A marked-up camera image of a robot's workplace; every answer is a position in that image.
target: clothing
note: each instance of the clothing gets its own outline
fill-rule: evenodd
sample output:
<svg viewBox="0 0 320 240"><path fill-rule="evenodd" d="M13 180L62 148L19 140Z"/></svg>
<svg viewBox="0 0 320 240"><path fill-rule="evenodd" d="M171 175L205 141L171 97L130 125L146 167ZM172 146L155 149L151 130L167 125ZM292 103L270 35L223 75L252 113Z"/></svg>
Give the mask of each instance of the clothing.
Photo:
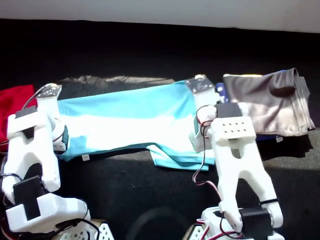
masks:
<svg viewBox="0 0 320 240"><path fill-rule="evenodd" d="M0 143L7 140L8 117L21 110L27 100L35 93L33 85L15 86L0 91ZM36 105L33 99L28 107ZM1 152L6 152L8 145L0 146Z"/></svg>
<svg viewBox="0 0 320 240"><path fill-rule="evenodd" d="M69 147L61 158L121 149L146 148L156 166L196 170L203 152L189 140L195 101L184 81L58 101L68 128ZM213 150L206 164L214 164Z"/></svg>
<svg viewBox="0 0 320 240"><path fill-rule="evenodd" d="M301 136L315 128L308 109L310 92L295 68L267 75L225 74L223 83L230 102L248 104L257 134Z"/></svg>

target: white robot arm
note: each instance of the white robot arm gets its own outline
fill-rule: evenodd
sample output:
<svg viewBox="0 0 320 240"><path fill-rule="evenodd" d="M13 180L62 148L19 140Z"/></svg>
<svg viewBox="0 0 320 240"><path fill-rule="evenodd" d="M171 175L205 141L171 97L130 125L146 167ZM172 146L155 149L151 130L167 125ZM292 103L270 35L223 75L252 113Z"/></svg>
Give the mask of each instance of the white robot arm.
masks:
<svg viewBox="0 0 320 240"><path fill-rule="evenodd" d="M221 201L218 209L222 215L217 217L212 208L202 214L209 226L209 233L212 236L221 233L218 218L223 225L227 224L227 220L227 230L242 233L246 239L283 240L281 235L272 230L282 226L283 215L272 180L262 164L254 126L248 116L248 107L243 103L217 104L206 101L208 93L212 96L217 94L212 87L197 90L199 86L208 86L209 83L203 83L208 79L198 76L193 81L198 84L193 83L196 87L192 92L196 103L201 104L197 105L197 124L190 134L190 140L197 152L204 147L213 149L219 176L218 191ZM236 200L239 179L248 182L258 196L260 206L239 209Z"/></svg>
<svg viewBox="0 0 320 240"><path fill-rule="evenodd" d="M7 176L2 191L14 205L6 210L12 232L50 233L58 231L61 222L90 220L84 201L52 193L61 184L55 153L64 152L68 144L67 128L59 118L60 91L61 86L51 84L38 93L38 108L27 107L8 118L9 146L3 169ZM41 164L42 175L24 179L33 164Z"/></svg>

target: gray garment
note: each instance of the gray garment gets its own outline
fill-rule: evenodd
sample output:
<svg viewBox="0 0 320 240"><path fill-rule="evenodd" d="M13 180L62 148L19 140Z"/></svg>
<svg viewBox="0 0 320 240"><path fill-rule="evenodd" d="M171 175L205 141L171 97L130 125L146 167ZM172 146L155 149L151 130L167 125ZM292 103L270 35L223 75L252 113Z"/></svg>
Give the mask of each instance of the gray garment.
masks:
<svg viewBox="0 0 320 240"><path fill-rule="evenodd" d="M223 76L229 101L248 104L257 134L301 136L314 129L305 78L295 68L263 76Z"/></svg>

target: cable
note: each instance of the cable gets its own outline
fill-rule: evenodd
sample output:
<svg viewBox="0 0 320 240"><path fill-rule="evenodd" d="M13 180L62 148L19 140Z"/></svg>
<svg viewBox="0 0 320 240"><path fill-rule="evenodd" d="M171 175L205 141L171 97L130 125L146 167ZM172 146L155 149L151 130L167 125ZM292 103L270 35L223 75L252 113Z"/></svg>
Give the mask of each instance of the cable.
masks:
<svg viewBox="0 0 320 240"><path fill-rule="evenodd" d="M203 231L201 237L199 238L199 240L204 240L205 239L207 233L209 232L209 228L210 228L209 225L206 226L206 228L204 229L204 231Z"/></svg>
<svg viewBox="0 0 320 240"><path fill-rule="evenodd" d="M1 232L2 232L2 235L5 236L6 239L8 239L8 240L16 240L15 238L9 236L8 233L6 233L6 231L5 231L4 228L2 227L2 224L1 224Z"/></svg>
<svg viewBox="0 0 320 240"><path fill-rule="evenodd" d="M16 178L18 178L20 181L23 180L18 174L15 174L15 173L1 173L1 174L0 174L0 178L5 178L5 177L9 177L9 176L16 177Z"/></svg>
<svg viewBox="0 0 320 240"><path fill-rule="evenodd" d="M52 86L56 86L55 83L48 83L42 87L40 87L26 102L25 104L23 105L22 109L25 109L26 107L28 107L28 105L30 104L30 102L36 98L40 93L44 92L45 90L47 89L50 89Z"/></svg>
<svg viewBox="0 0 320 240"><path fill-rule="evenodd" d="M222 213L221 220L220 220L220 224L219 224L221 233L223 233L224 235L226 235L227 237L229 237L229 238L231 238L231 239L242 239L242 238L243 238L243 235L242 235L242 234L239 235L239 236L237 236L237 237L234 237L234 236L231 236L231 235L230 235L230 234L232 234L232 233L228 233L228 232L225 232L225 231L223 230L223 228L222 228L222 220L223 220L224 218L225 218L225 214Z"/></svg>
<svg viewBox="0 0 320 240"><path fill-rule="evenodd" d="M208 107L208 106L214 106L214 107L216 107L214 104L207 104L207 105L203 105L203 106L199 107L199 108L196 110L196 112L195 112L195 117L196 117L196 120L198 121L199 124L200 124L201 122L200 122L200 119L198 118L198 112L199 112L200 109L202 109L202 108L204 108L204 107Z"/></svg>
<svg viewBox="0 0 320 240"><path fill-rule="evenodd" d="M95 224L93 224L92 222L90 222L90 221L88 221L86 219L83 219L83 218L77 218L77 220L79 220L80 222L84 222L86 224L89 224L91 227L93 227L97 232L95 239L99 240L99 238L100 238L100 230Z"/></svg>
<svg viewBox="0 0 320 240"><path fill-rule="evenodd" d="M228 234L228 235L230 235L230 234L237 234L236 231L226 231L225 233ZM221 232L221 233L219 233L219 234L217 234L217 235L214 235L214 236L211 236L211 237L207 238L207 240L216 240L216 239L219 239L219 238L221 238L221 237L223 237L223 236L225 236L225 234Z"/></svg>
<svg viewBox="0 0 320 240"><path fill-rule="evenodd" d="M211 187L213 187L213 189L216 191L216 193L218 194L219 198L221 199L220 192L219 192L217 186L212 181L209 181L209 180L197 181L197 176L198 176L199 172L201 171L201 169L204 167L205 161L206 161L206 138L205 138L203 133L206 130L206 128L208 128L209 126L210 125L205 126L204 129L203 129L203 132L201 133L202 136L203 136L203 148L204 148L204 150L203 150L203 159L202 159L202 163L201 163L200 168L192 175L192 181L197 186L202 186L204 184L209 184Z"/></svg>
<svg viewBox="0 0 320 240"><path fill-rule="evenodd" d="M205 224L205 220L204 220L204 219L201 219L201 218L198 218L195 222L196 222L197 224Z"/></svg>

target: black table surface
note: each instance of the black table surface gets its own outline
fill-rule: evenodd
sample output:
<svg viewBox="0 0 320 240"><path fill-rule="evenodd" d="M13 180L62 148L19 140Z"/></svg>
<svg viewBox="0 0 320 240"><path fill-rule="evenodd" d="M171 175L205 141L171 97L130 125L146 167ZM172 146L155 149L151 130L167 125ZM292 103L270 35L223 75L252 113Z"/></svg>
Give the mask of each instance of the black table surface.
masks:
<svg viewBox="0 0 320 240"><path fill-rule="evenodd" d="M60 99L133 90L206 74L267 74L296 67L311 92L309 110L320 125L319 40L310 33L85 21L0 20L0 89L55 82ZM320 228L320 131L259 143L283 211L286 239L317 239ZM84 199L92 218L106 219L115 239L129 239L139 217L150 216L138 239L181 239L218 197L195 186L192 171L156 167L150 153L114 152L83 162L60 162L57 194ZM201 178L218 182L211 167ZM239 207L257 197L240 181Z"/></svg>

